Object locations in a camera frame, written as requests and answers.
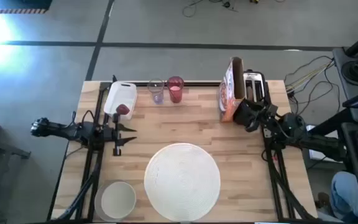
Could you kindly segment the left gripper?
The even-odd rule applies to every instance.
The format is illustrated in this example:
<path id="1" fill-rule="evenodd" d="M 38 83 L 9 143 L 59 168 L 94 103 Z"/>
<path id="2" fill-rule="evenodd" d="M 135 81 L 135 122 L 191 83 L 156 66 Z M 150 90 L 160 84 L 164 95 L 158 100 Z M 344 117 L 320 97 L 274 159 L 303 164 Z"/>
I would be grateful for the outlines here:
<path id="1" fill-rule="evenodd" d="M 123 124 L 119 123 L 119 119 L 120 115 L 114 113 L 112 116 L 114 127 L 110 127 L 108 125 L 109 116 L 107 114 L 104 115 L 103 120 L 103 140 L 104 142 L 114 143 L 113 156 L 121 156 L 120 146 L 123 146 L 129 141 L 136 139 L 136 137 L 121 138 L 119 130 L 125 132 L 136 132 L 136 130 L 125 127 Z"/>

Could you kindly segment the orange cereal box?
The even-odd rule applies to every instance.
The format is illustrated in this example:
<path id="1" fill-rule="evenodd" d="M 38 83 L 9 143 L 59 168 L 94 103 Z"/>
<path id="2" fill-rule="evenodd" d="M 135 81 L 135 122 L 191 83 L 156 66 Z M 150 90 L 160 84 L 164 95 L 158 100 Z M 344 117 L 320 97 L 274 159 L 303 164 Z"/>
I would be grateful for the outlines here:
<path id="1" fill-rule="evenodd" d="M 220 122 L 232 122 L 234 113 L 246 96 L 243 60 L 232 57 L 219 85 Z"/>

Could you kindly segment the red apple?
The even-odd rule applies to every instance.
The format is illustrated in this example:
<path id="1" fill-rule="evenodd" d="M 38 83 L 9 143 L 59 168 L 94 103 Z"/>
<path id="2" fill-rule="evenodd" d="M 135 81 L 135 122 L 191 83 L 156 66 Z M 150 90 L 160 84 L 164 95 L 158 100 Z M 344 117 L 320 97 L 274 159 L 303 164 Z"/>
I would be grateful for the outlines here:
<path id="1" fill-rule="evenodd" d="M 125 105 L 125 104 L 120 104 L 117 108 L 116 108 L 116 113 L 118 115 L 127 115 L 129 114 L 130 109 Z"/>

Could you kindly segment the white plastic container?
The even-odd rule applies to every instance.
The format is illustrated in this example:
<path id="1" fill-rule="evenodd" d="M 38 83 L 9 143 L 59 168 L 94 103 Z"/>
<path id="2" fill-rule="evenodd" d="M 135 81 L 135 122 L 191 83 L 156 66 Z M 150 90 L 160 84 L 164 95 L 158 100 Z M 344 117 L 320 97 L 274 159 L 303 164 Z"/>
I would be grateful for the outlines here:
<path id="1" fill-rule="evenodd" d="M 119 105 L 125 105 L 129 109 L 129 112 L 128 114 L 122 115 L 121 119 L 130 120 L 134 113 L 136 101 L 137 87 L 133 83 L 114 82 L 110 87 L 108 97 L 104 104 L 104 112 L 112 117 Z"/>

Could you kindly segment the white ceramic bowl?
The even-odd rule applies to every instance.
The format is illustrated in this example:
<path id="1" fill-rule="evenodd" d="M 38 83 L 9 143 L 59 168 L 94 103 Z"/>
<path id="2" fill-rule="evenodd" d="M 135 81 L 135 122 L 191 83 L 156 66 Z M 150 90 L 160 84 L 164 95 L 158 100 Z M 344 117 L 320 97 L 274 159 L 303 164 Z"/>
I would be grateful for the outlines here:
<path id="1" fill-rule="evenodd" d="M 134 209 L 136 194 L 127 182 L 117 181 L 109 184 L 101 196 L 102 211 L 113 219 L 123 219 Z"/>

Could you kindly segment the red plastic cup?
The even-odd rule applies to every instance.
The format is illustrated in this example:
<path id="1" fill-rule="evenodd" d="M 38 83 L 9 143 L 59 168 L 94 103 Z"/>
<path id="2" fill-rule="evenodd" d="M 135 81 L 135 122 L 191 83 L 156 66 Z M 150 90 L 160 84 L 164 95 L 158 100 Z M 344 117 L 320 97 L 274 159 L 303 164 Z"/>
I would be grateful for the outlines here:
<path id="1" fill-rule="evenodd" d="M 181 77 L 174 76 L 167 80 L 167 88 L 173 103 L 180 103 L 183 95 L 184 81 Z"/>

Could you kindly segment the round white woven placemat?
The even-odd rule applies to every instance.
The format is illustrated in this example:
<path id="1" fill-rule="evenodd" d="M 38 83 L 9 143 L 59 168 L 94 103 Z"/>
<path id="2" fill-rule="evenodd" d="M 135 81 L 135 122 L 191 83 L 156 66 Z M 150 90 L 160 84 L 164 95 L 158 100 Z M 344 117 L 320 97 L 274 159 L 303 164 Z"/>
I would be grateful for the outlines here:
<path id="1" fill-rule="evenodd" d="M 152 207 L 173 222 L 193 222 L 218 201 L 221 176 L 213 157 L 190 143 L 167 145 L 149 160 L 144 190 Z"/>

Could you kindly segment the black two-slot toaster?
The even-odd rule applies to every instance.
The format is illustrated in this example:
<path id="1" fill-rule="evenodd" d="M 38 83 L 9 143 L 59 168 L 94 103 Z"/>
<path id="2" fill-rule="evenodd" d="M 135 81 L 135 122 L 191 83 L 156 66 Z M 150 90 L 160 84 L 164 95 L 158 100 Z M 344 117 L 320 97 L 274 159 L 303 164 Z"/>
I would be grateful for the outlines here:
<path id="1" fill-rule="evenodd" d="M 253 70 L 246 70 L 243 73 L 244 86 L 245 86 L 245 97 L 247 99 L 248 86 L 252 87 L 254 91 L 254 102 L 263 101 L 265 105 L 270 104 L 269 92 L 267 90 L 267 82 L 265 81 L 264 75 L 260 72 Z"/>

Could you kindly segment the clear plastic cup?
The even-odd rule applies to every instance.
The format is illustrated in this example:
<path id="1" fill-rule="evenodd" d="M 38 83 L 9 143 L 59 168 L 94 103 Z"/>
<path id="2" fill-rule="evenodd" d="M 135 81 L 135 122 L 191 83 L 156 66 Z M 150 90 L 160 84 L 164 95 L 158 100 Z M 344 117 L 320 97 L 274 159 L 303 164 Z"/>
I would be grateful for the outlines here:
<path id="1" fill-rule="evenodd" d="M 162 105 L 164 100 L 165 84 L 161 79 L 154 78 L 149 81 L 147 88 L 152 95 L 152 99 L 156 105 Z"/>

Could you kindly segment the white paper sheet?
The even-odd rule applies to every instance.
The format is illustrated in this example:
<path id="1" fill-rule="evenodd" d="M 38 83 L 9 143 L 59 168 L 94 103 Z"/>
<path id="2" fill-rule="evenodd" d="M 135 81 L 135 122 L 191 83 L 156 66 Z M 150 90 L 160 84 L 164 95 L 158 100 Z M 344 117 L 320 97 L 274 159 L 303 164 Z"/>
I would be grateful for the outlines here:
<path id="1" fill-rule="evenodd" d="M 327 135 L 327 137 L 337 138 L 337 131 L 333 131 L 333 132 L 329 133 Z M 326 157 L 322 152 L 318 152 L 318 151 L 314 151 L 314 150 L 309 149 L 308 154 L 309 154 L 309 158 L 311 160 L 316 160 L 316 161 L 322 160 L 324 162 L 335 162 L 335 163 L 337 163 L 337 161 Z"/>

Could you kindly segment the black desk support beam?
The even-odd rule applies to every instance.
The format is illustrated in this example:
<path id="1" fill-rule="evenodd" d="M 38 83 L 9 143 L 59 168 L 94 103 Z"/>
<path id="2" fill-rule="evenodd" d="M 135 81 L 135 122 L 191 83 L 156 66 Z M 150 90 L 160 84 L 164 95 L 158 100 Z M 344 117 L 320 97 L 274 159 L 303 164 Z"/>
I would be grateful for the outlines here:
<path id="1" fill-rule="evenodd" d="M 325 136 L 333 131 L 336 131 L 342 123 L 352 122 L 353 118 L 351 115 L 351 110 L 349 108 L 343 109 L 334 116 L 330 117 L 321 124 L 315 126 L 308 132 L 312 135 L 322 135 Z"/>

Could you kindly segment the dark grey desk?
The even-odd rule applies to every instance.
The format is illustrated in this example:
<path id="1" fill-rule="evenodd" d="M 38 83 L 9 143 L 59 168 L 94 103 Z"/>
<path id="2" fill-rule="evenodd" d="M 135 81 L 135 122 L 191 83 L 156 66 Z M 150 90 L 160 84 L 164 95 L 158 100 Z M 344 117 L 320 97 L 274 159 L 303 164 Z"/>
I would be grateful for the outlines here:
<path id="1" fill-rule="evenodd" d="M 343 48 L 335 48 L 332 51 L 339 79 L 341 81 L 346 99 L 348 100 L 358 95 L 358 85 L 353 85 L 346 81 L 342 75 L 342 67 L 347 62 L 358 62 L 358 55 L 355 57 L 348 57 L 344 52 L 345 50 Z"/>

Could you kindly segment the person's shoe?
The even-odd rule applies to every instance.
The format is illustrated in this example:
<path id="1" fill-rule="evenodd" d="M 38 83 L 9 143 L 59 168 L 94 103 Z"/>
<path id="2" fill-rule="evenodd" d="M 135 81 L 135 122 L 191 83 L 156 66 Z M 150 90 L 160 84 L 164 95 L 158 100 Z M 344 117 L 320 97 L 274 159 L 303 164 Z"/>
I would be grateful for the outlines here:
<path id="1" fill-rule="evenodd" d="M 324 192 L 318 193 L 317 205 L 319 208 L 325 208 L 326 210 L 331 209 L 331 203 L 329 195 Z"/>

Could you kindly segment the person's leg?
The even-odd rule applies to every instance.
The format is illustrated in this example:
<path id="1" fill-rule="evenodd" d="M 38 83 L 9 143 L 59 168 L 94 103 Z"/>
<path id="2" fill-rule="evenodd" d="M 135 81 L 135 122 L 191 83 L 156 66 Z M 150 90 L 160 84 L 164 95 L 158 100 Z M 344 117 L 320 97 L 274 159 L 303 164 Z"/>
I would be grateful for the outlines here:
<path id="1" fill-rule="evenodd" d="M 358 183 L 356 176 L 338 172 L 331 181 L 330 204 L 333 214 L 342 221 L 358 218 Z"/>

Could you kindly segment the yellow black hazard strip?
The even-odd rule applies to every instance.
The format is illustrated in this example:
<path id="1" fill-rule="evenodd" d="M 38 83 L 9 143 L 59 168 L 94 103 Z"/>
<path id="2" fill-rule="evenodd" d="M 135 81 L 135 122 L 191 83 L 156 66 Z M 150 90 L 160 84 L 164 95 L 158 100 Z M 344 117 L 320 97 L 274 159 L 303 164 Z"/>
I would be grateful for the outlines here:
<path id="1" fill-rule="evenodd" d="M 44 14 L 47 9 L 0 9 L 0 14 Z"/>

